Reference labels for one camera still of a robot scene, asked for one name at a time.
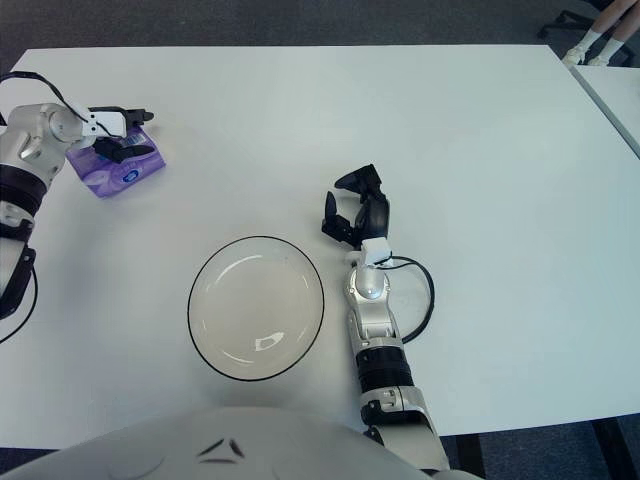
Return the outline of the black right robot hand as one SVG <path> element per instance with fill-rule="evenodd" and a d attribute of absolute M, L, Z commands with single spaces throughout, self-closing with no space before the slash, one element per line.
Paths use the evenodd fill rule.
<path fill-rule="evenodd" d="M 354 223 L 351 223 L 338 214 L 335 196 L 328 192 L 321 231 L 355 250 L 360 250 L 365 240 L 387 237 L 390 203 L 381 190 L 381 184 L 382 181 L 373 164 L 365 165 L 339 178 L 334 187 L 357 194 L 360 210 Z"/>

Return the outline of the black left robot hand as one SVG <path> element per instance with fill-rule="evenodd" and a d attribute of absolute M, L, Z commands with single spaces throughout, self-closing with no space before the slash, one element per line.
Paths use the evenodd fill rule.
<path fill-rule="evenodd" d="M 146 122 L 154 119 L 155 115 L 146 109 L 123 109 L 117 106 L 90 107 L 91 112 L 117 112 L 123 115 L 126 123 L 126 131 L 133 127 L 141 127 Z M 121 164 L 133 157 L 143 156 L 155 151 L 149 145 L 123 145 L 111 137 L 98 138 L 93 144 L 94 151 L 113 163 Z"/>

